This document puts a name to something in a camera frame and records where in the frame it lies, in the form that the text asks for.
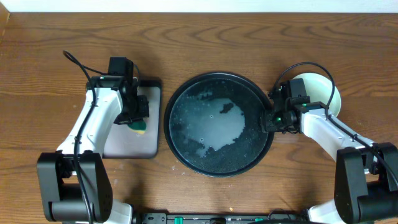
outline wooden table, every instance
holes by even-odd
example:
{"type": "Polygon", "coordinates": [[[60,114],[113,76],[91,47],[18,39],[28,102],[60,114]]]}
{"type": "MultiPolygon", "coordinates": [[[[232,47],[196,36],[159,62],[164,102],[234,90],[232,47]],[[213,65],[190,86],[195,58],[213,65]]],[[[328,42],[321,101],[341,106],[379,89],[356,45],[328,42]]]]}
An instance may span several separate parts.
{"type": "MultiPolygon", "coordinates": [[[[289,65],[318,62],[342,95],[339,119],[376,142],[398,145],[397,14],[13,13],[0,46],[2,222],[47,222],[36,161],[65,139],[85,99],[85,77],[64,49],[102,71],[109,56],[126,56],[143,75],[161,78],[162,112],[200,73],[235,72],[267,91],[289,65]]],[[[303,67],[286,78],[308,71],[321,72],[303,67]]],[[[140,211],[300,211],[333,198],[335,163],[304,135],[276,134],[260,164],[231,178],[186,168],[162,129],[154,159],[104,163],[114,197],[140,211]]]]}

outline sponge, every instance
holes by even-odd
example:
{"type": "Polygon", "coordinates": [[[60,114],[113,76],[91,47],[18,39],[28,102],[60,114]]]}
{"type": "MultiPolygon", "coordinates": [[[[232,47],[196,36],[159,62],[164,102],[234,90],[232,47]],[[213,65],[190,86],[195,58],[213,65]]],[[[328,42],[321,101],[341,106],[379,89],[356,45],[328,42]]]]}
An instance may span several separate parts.
{"type": "Polygon", "coordinates": [[[129,128],[132,129],[135,133],[145,134],[145,130],[147,129],[147,124],[144,120],[135,121],[131,124],[128,124],[129,128]]]}

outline black cable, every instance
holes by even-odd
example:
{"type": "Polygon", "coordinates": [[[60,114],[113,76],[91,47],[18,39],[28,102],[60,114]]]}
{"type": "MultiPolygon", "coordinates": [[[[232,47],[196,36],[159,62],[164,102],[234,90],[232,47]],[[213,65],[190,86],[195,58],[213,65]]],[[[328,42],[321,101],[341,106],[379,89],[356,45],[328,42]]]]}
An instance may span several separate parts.
{"type": "Polygon", "coordinates": [[[382,166],[384,166],[384,168],[387,170],[388,173],[390,173],[394,183],[397,186],[398,189],[398,179],[397,176],[395,175],[394,171],[392,171],[391,167],[388,165],[388,163],[379,155],[379,153],[377,153],[375,150],[370,149],[372,154],[374,156],[376,156],[377,161],[379,161],[381,163],[382,166]]]}
{"type": "Polygon", "coordinates": [[[81,138],[81,134],[86,126],[86,123],[88,121],[88,119],[90,118],[94,108],[95,108],[95,104],[96,104],[96,93],[95,93],[95,89],[93,86],[93,83],[91,82],[91,78],[88,75],[85,67],[69,52],[67,52],[66,50],[63,51],[64,56],[69,59],[70,61],[72,61],[73,63],[77,64],[84,72],[84,74],[86,75],[86,78],[88,80],[88,83],[90,85],[91,90],[93,91],[93,101],[91,102],[91,107],[85,117],[85,119],[83,120],[79,131],[77,132],[77,136],[75,137],[75,147],[74,147],[74,151],[73,151],[73,161],[74,161],[74,165],[75,165],[75,171],[76,171],[76,176],[77,179],[79,181],[79,185],[80,185],[80,190],[81,190],[81,196],[83,198],[83,201],[86,205],[86,209],[87,209],[87,214],[88,214],[88,223],[92,224],[93,223],[93,213],[91,211],[90,208],[90,202],[88,201],[88,196],[87,196],[87,192],[86,192],[86,188],[85,185],[83,183],[83,179],[81,178],[81,167],[79,165],[79,160],[78,160],[78,151],[79,151],[79,145],[80,145],[80,138],[81,138]]]}
{"type": "Polygon", "coordinates": [[[283,212],[288,216],[289,220],[292,219],[292,218],[290,217],[290,215],[286,212],[286,210],[284,210],[284,209],[282,209],[282,208],[276,208],[276,209],[273,209],[273,210],[268,214],[268,220],[271,220],[271,216],[274,214],[274,212],[275,212],[276,210],[281,210],[281,211],[283,211],[283,212]]]}
{"type": "Polygon", "coordinates": [[[92,72],[98,73],[98,74],[100,74],[100,75],[107,75],[107,73],[100,72],[100,71],[97,71],[97,70],[95,70],[95,69],[89,68],[89,67],[87,67],[87,66],[85,66],[85,65],[82,65],[81,63],[79,63],[78,60],[74,59],[74,56],[73,56],[71,53],[69,53],[69,52],[67,52],[67,54],[64,53],[64,56],[65,56],[67,59],[69,59],[69,61],[71,61],[71,62],[77,64],[79,67],[83,66],[83,68],[85,68],[85,69],[87,69],[87,70],[90,70],[90,71],[92,71],[92,72]]]}
{"type": "Polygon", "coordinates": [[[294,128],[290,128],[287,127],[285,129],[283,129],[282,134],[285,134],[286,132],[290,133],[290,134],[297,134],[299,133],[299,131],[295,130],[294,128]]]}
{"type": "Polygon", "coordinates": [[[249,224],[321,224],[311,221],[300,221],[300,220],[262,220],[257,222],[252,222],[249,224]]]}
{"type": "Polygon", "coordinates": [[[295,67],[297,67],[297,66],[300,66],[300,65],[314,65],[314,66],[316,66],[316,67],[322,69],[322,70],[323,70],[324,72],[326,72],[326,74],[329,76],[329,79],[330,79],[330,81],[331,81],[331,95],[330,95],[330,98],[329,98],[329,100],[328,100],[328,103],[326,104],[326,109],[325,109],[325,114],[328,114],[328,109],[329,109],[329,105],[330,105],[330,103],[331,103],[331,99],[333,99],[333,95],[335,94],[335,81],[333,80],[333,77],[331,76],[330,72],[329,72],[327,69],[325,69],[323,66],[321,66],[320,64],[318,64],[318,63],[315,63],[315,62],[300,62],[300,63],[297,63],[297,64],[295,64],[295,65],[290,66],[290,67],[287,68],[284,72],[282,72],[282,74],[279,75],[279,77],[278,77],[278,79],[276,80],[274,86],[272,87],[272,90],[271,90],[270,93],[273,94],[273,93],[275,92],[275,90],[276,90],[276,88],[277,88],[277,86],[278,86],[279,81],[282,79],[282,77],[283,77],[288,71],[290,71],[291,69],[293,69],[293,68],[295,68],[295,67]]]}
{"type": "Polygon", "coordinates": [[[291,97],[288,97],[288,98],[286,98],[286,100],[285,100],[285,112],[287,112],[287,102],[289,101],[289,100],[291,100],[292,98],[291,97]]]}

